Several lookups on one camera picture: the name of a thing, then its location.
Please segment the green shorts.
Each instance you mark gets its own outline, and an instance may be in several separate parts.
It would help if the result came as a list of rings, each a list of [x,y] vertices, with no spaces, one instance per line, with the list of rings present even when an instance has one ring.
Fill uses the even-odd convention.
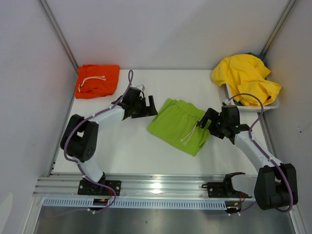
[[[196,156],[210,136],[207,129],[197,125],[204,115],[205,111],[192,103],[169,98],[147,130],[171,146]]]

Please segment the orange shorts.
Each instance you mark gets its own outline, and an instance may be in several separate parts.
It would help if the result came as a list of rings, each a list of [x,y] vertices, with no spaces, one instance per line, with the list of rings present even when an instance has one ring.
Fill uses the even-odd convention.
[[[78,68],[76,99],[93,99],[113,95],[119,81],[118,65],[85,64]]]

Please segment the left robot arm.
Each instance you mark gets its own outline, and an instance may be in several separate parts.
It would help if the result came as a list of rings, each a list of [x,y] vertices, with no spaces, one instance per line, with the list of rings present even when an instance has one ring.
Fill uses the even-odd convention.
[[[146,97],[142,88],[129,87],[117,100],[93,115],[72,115],[62,136],[60,148],[65,159],[75,163],[83,179],[89,181],[89,190],[100,195],[106,189],[106,175],[94,158],[99,132],[127,118],[156,115],[158,112],[154,97]]]

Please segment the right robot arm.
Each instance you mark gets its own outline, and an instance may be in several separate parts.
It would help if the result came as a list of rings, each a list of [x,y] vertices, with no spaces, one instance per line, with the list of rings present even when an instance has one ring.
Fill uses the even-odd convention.
[[[298,203],[295,167],[281,162],[260,145],[252,128],[240,122],[237,106],[224,105],[221,112],[208,108],[197,126],[219,139],[229,139],[253,164],[258,171],[253,195],[259,208],[286,213]]]

